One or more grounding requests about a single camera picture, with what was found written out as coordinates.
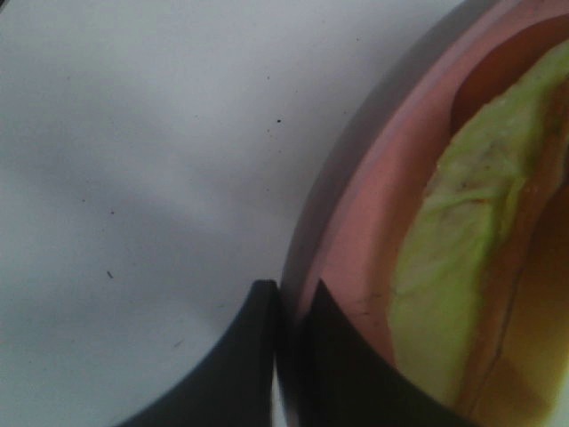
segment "black plastic piece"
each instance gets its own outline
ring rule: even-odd
[[[255,282],[204,361],[121,427],[270,427],[279,310],[276,283]]]
[[[380,358],[322,282],[293,363],[301,427],[474,427]]]

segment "brown liquid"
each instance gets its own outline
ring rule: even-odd
[[[541,425],[569,361],[569,188],[548,203],[518,281],[516,303],[472,418],[484,426]]]
[[[459,129],[471,116],[514,84],[548,49],[569,38],[569,16],[547,20],[512,37],[492,51],[470,74],[457,92],[453,104],[452,127]],[[513,310],[515,283],[541,212],[562,181],[569,112],[569,84],[563,84],[551,102],[546,121],[546,137],[533,176],[520,196],[517,218],[511,235],[493,257],[488,279],[483,284],[486,306],[477,330],[461,395],[456,409],[463,415],[472,412],[485,382],[500,359],[510,312]]]

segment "black object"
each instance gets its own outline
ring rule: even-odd
[[[378,357],[323,282],[294,347],[301,427],[474,427]]]
[[[120,427],[270,427],[278,312],[276,283],[255,282],[205,360]]]
[[[270,427],[275,350],[300,427],[474,427],[381,359],[323,282],[297,335],[282,313],[276,283],[255,282],[202,363],[119,427]]]

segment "pink bowl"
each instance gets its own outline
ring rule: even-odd
[[[467,1],[370,94],[328,158],[296,229],[282,282],[290,332],[322,279],[356,330],[393,364],[389,277],[433,167],[453,129],[485,97],[569,37],[568,13],[566,0]],[[535,42],[504,48],[516,35]],[[491,72],[492,57],[508,52],[509,72]],[[485,93],[462,87],[471,73],[485,81]]]

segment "white countertop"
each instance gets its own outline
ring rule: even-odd
[[[108,427],[186,374],[279,278],[372,86],[459,2],[11,0],[0,425]]]

